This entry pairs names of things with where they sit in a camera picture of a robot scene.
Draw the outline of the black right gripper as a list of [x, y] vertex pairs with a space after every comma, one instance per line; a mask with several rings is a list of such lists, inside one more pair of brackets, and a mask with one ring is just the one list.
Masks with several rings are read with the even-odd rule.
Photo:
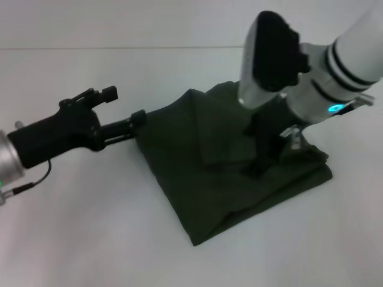
[[244, 131], [255, 140], [256, 159], [244, 164], [239, 169], [240, 174], [246, 178], [261, 178], [278, 161], [287, 143], [281, 133], [302, 125], [303, 121], [293, 114], [284, 98], [277, 96], [261, 106]]

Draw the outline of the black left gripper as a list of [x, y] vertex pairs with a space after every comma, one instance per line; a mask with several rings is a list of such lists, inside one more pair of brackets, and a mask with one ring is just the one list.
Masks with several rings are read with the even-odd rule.
[[30, 169], [75, 148], [100, 151], [102, 140], [108, 146], [133, 139], [147, 122], [145, 110], [101, 127], [91, 109], [117, 99], [115, 86], [102, 91], [89, 88], [72, 99], [60, 101], [59, 110], [51, 117], [9, 133], [22, 166]]

